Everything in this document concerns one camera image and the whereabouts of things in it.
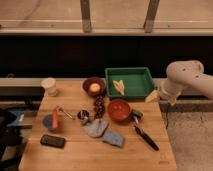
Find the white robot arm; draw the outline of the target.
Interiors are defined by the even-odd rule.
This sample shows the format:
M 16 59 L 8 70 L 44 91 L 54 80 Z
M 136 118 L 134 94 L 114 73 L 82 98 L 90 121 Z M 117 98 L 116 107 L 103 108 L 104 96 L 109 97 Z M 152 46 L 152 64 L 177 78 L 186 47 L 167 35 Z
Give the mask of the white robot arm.
M 166 74 L 167 78 L 145 98 L 146 102 L 158 102 L 163 99 L 174 105 L 183 90 L 188 87 L 213 99 L 213 76 L 204 73 L 204 66 L 200 61 L 172 62 L 167 66 Z

